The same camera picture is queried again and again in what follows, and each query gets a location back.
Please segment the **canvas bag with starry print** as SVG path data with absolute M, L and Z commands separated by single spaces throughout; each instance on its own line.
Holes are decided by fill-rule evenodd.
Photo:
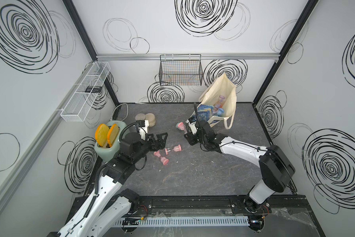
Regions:
M 236 85 L 223 73 L 203 92 L 197 107 L 199 119 L 211 127 L 223 122 L 225 129 L 232 128 L 236 111 Z

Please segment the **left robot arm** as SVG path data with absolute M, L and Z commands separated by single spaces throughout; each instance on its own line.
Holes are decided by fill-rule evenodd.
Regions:
M 100 167 L 95 177 L 95 188 L 74 216 L 50 237 L 101 237 L 121 217 L 136 211 L 139 195 L 126 189 L 114 204 L 107 206 L 113 196 L 136 170 L 136 163 L 146 159 L 149 152 L 166 146 L 168 134 L 149 134 L 142 139 L 137 132 L 119 135 L 119 151 L 106 165 Z

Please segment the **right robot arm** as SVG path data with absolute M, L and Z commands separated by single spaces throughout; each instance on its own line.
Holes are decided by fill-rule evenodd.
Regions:
M 244 207 L 248 212 L 256 213 L 270 196 L 284 192 L 296 172 L 282 149 L 276 145 L 257 146 L 215 133 L 204 120 L 188 119 L 186 124 L 187 133 L 184 137 L 190 145 L 200 144 L 204 151 L 241 158 L 260 169 L 261 180 L 244 199 Z

